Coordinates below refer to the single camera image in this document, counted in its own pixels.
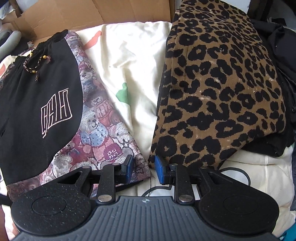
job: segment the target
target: ribbed surface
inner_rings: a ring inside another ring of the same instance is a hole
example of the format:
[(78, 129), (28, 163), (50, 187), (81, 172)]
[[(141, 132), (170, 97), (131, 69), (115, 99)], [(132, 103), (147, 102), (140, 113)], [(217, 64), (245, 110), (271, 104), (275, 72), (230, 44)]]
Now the ribbed surface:
[(230, 237), (205, 225), (192, 207), (171, 197), (121, 197), (97, 208), (83, 227), (59, 237), (21, 233), (14, 241), (276, 241), (271, 234), (253, 238)]

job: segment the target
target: braided drawstring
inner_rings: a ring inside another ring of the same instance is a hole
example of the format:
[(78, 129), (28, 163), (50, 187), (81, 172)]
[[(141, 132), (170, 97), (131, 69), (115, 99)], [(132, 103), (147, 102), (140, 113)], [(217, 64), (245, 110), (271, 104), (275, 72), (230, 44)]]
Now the braided drawstring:
[(29, 55), (29, 56), (26, 58), (26, 60), (24, 61), (23, 66), (24, 66), (24, 69), (25, 69), (26, 71), (28, 71), (28, 72), (30, 72), (30, 73), (32, 73), (32, 74), (36, 74), (35, 81), (38, 81), (38, 78), (39, 78), (39, 71), (37, 70), (37, 68), (39, 67), (40, 62), (41, 62), (42, 59), (46, 59), (46, 63), (48, 64), (48, 63), (50, 62), (50, 56), (48, 56), (48, 55), (43, 55), (43, 56), (41, 56), (41, 57), (39, 58), (39, 60), (38, 60), (37, 65), (36, 65), (34, 68), (29, 68), (29, 67), (27, 67), (27, 63), (28, 63), (29, 59), (33, 56), (33, 50), (34, 50), (34, 49), (32, 49), (30, 55)]

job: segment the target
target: white wall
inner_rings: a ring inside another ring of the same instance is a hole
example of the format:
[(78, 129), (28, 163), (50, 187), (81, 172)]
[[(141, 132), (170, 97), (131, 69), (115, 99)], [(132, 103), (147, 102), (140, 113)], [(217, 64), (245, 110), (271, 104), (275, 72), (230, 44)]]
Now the white wall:
[[(245, 13), (248, 12), (250, 1), (251, 0), (224, 0), (224, 2), (243, 10)], [(182, 0), (175, 0), (175, 9), (179, 8), (181, 2)]]

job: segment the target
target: bed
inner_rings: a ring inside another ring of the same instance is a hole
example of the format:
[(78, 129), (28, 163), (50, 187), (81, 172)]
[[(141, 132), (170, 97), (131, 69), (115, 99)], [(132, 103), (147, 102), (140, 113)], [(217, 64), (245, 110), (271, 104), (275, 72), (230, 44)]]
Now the bed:
[[(100, 76), (109, 97), (147, 160), (156, 123), (158, 88), (163, 70), (165, 42), (171, 28), (168, 22), (105, 24), (78, 31), (95, 72)], [(2, 75), (15, 57), (0, 64)], [(280, 207), (273, 231), (280, 236), (295, 223), (290, 211), (294, 197), (292, 152), (287, 147), (279, 158), (239, 150), (224, 162), (220, 171), (272, 196)], [(160, 187), (156, 172), (151, 180), (117, 193), (133, 196), (173, 196), (174, 187)], [(199, 199), (196, 187), (195, 198)], [(5, 183), (0, 192), (6, 194)], [(10, 209), (3, 206), (9, 238), (15, 235)]]

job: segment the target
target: leopard print garment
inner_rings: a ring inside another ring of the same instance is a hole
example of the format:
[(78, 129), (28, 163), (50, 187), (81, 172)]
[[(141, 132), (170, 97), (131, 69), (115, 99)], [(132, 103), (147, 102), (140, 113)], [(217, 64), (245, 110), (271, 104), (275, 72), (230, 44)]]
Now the leopard print garment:
[(275, 67), (244, 12), (218, 0), (183, 1), (157, 111), (152, 156), (185, 166), (218, 168), (255, 138), (284, 130)]

